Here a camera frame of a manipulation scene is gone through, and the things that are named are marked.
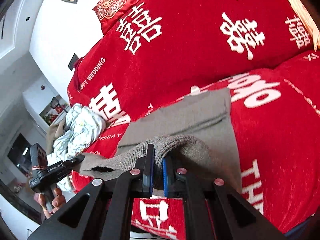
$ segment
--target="white chinese character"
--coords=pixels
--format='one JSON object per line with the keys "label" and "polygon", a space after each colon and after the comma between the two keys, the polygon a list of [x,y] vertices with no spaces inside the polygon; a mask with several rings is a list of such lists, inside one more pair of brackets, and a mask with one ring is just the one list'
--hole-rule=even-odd
{"label": "white chinese character", "polygon": [[298,48],[300,49],[303,46],[307,46],[310,43],[310,34],[304,29],[300,18],[294,16],[294,19],[289,19],[285,21],[286,24],[289,24],[289,32],[293,36],[290,41],[296,41]]}
{"label": "white chinese character", "polygon": [[131,16],[131,18],[133,18],[133,17],[135,17],[138,13],[140,13],[140,12],[143,10],[142,8],[140,9],[140,7],[141,7],[142,5],[144,5],[144,2],[141,3],[140,5],[138,5],[138,7],[133,6],[133,7],[131,8],[131,9],[132,9],[132,12],[130,12],[126,17],[124,17],[124,18],[122,18],[122,19],[119,20],[120,25],[118,26],[117,31],[122,32],[124,26],[128,23],[128,21],[126,21],[126,18],[129,17],[129,16],[131,16],[132,14],[133,14],[133,15]]}
{"label": "white chinese character", "polygon": [[137,32],[133,32],[133,29],[131,29],[131,23],[128,23],[125,26],[125,29],[123,30],[123,32],[120,35],[120,38],[124,39],[127,42],[127,46],[124,48],[124,50],[127,50],[129,48],[129,50],[132,52],[133,55],[135,55],[136,51],[141,46],[141,43],[139,42],[140,41],[140,36],[134,37],[136,35],[136,33]]}
{"label": "white chinese character", "polygon": [[258,26],[257,22],[250,22],[248,19],[244,19],[242,21],[237,20],[236,23],[233,24],[233,22],[228,18],[225,12],[223,12],[222,18],[225,20],[225,22],[223,22],[220,26],[220,30],[223,34],[230,36],[228,39],[228,44],[231,47],[231,51],[243,53],[243,45],[245,45],[248,52],[247,59],[252,60],[253,54],[249,50],[248,45],[255,49],[256,45],[259,45],[260,43],[263,46],[263,41],[265,39],[263,32],[258,33],[257,31],[255,31],[255,28]]}
{"label": "white chinese character", "polygon": [[100,94],[96,98],[91,98],[89,107],[104,120],[111,122],[111,126],[129,123],[131,118],[121,111],[117,92],[113,90],[112,83],[100,89]]}
{"label": "white chinese character", "polygon": [[[147,212],[147,208],[155,208],[158,209],[157,213],[159,215],[149,215]],[[176,234],[178,233],[176,229],[173,228],[172,225],[169,225],[168,229],[161,228],[161,223],[168,219],[168,208],[169,205],[164,201],[161,200],[159,204],[146,204],[142,200],[140,200],[140,214],[141,218],[144,221],[148,221],[149,225],[142,225],[141,223],[136,220],[136,224],[145,226],[149,229],[150,232],[158,234],[165,234],[166,236],[170,237],[171,239],[177,239]],[[152,219],[156,220],[157,227],[154,227]]]}
{"label": "white chinese character", "polygon": [[138,31],[138,34],[140,34],[146,28],[149,28],[150,26],[157,23],[161,19],[162,19],[161,17],[158,17],[157,19],[151,21],[151,17],[149,16],[149,10],[147,10],[147,11],[143,11],[139,16],[137,16],[135,19],[133,19],[132,23],[135,23],[140,28],[140,30]]}
{"label": "white chinese character", "polygon": [[304,59],[308,59],[309,61],[311,61],[312,59],[319,58],[319,56],[318,56],[318,55],[316,55],[316,54],[314,54],[314,53],[311,53],[311,55],[310,55],[310,54],[308,54],[308,56],[303,57],[303,58],[304,58]]}
{"label": "white chinese character", "polygon": [[151,111],[153,109],[153,105],[150,103],[150,105],[148,106],[148,112],[145,114],[145,117],[148,116],[149,114],[151,114]]}
{"label": "white chinese character", "polygon": [[[124,39],[127,42],[127,45],[124,48],[124,50],[129,49],[133,55],[135,55],[136,51],[141,46],[140,36],[135,36],[136,34],[141,34],[141,36],[147,42],[152,41],[154,38],[162,34],[161,25],[155,24],[162,20],[162,18],[158,17],[155,20],[151,20],[151,17],[149,16],[149,10],[143,11],[143,9],[141,8],[143,4],[144,3],[141,3],[137,7],[134,6],[132,8],[132,11],[126,17],[120,19],[120,25],[117,28],[117,31],[121,32],[120,38]],[[131,16],[131,18],[137,16],[135,19],[132,20],[132,23],[136,24],[140,28],[140,30],[138,30],[137,32],[133,31],[133,29],[131,28],[131,23],[128,23],[128,21],[126,20],[129,16]]]}

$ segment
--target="red pillow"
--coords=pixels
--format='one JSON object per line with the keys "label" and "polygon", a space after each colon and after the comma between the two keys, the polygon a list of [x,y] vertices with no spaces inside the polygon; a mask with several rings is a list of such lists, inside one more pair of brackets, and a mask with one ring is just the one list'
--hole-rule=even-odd
{"label": "red pillow", "polygon": [[244,197],[283,233],[320,204],[319,67],[253,70],[212,86],[231,92]]}
{"label": "red pillow", "polygon": [[140,0],[100,0],[93,10],[101,23],[103,35],[115,24],[115,22],[133,5]]}
{"label": "red pillow", "polygon": [[320,53],[313,49],[293,57],[276,69],[277,73],[285,76],[288,84],[299,88],[299,93],[303,93],[305,100],[313,101],[313,107],[320,116]]}

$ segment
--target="brown cloth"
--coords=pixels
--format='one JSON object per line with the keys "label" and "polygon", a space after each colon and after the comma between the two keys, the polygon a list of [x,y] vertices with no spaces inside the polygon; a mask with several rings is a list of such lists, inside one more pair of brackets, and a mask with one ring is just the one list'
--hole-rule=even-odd
{"label": "brown cloth", "polygon": [[47,155],[53,152],[53,143],[56,139],[64,135],[63,127],[66,123],[66,118],[63,118],[59,123],[55,123],[53,125],[49,126],[49,129],[47,131],[47,148],[45,149],[45,152]]}

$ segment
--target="white wall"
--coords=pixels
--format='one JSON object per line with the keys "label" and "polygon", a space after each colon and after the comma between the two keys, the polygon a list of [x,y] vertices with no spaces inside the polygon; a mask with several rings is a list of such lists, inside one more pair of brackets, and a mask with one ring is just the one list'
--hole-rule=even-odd
{"label": "white wall", "polygon": [[4,184],[8,185],[14,179],[15,179],[15,175],[2,162],[0,167],[0,180]]}
{"label": "white wall", "polygon": [[0,179],[8,177],[8,180],[12,181],[13,174],[18,181],[27,181],[22,172],[8,159],[7,154],[20,130],[27,125],[25,122],[29,122],[29,127],[25,128],[24,134],[30,140],[34,140],[35,130],[30,126],[31,118],[23,104],[22,91],[39,75],[41,71],[29,52],[0,74],[0,91],[3,91],[0,94],[0,171],[3,173],[0,173]]}
{"label": "white wall", "polygon": [[3,220],[18,240],[27,240],[30,234],[28,229],[34,231],[39,227],[37,223],[14,208],[2,195],[0,195],[0,211]]}
{"label": "white wall", "polygon": [[92,10],[99,0],[44,0],[33,29],[30,52],[39,68],[68,102],[67,86],[73,75],[68,64],[84,56],[102,38],[100,22]]}
{"label": "white wall", "polygon": [[24,106],[33,120],[37,123],[37,125],[39,125],[40,129],[46,133],[49,128],[48,124],[34,111],[28,101],[24,100]]}
{"label": "white wall", "polygon": [[23,126],[21,127],[20,133],[26,138],[26,140],[34,145],[35,143],[39,143],[40,146],[45,149],[46,141],[45,135],[39,130],[36,124],[31,120],[27,119]]}
{"label": "white wall", "polygon": [[[3,29],[3,38],[0,40],[0,59],[2,59],[6,54],[8,54],[14,48],[14,39],[15,39],[15,25],[18,21],[20,8],[24,0],[15,0],[10,8],[8,9],[5,17],[1,21],[4,21],[4,29]],[[0,61],[0,66],[7,67],[12,62],[8,62],[9,57],[4,58],[3,61]]]}

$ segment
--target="human hand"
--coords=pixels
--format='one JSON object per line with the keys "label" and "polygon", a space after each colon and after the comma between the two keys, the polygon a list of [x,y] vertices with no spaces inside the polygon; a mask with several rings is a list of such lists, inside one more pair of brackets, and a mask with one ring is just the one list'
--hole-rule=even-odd
{"label": "human hand", "polygon": [[[65,199],[64,195],[62,194],[61,189],[55,188],[54,193],[57,196],[52,201],[52,206],[54,206],[54,208],[52,210],[53,213],[57,212],[66,203],[66,199]],[[39,201],[39,204],[42,206],[42,209],[43,209],[43,212],[44,212],[44,215],[46,216],[46,218],[50,218],[52,216],[52,214],[49,213],[47,206],[45,204],[45,196],[40,194],[38,197],[38,201]]]}

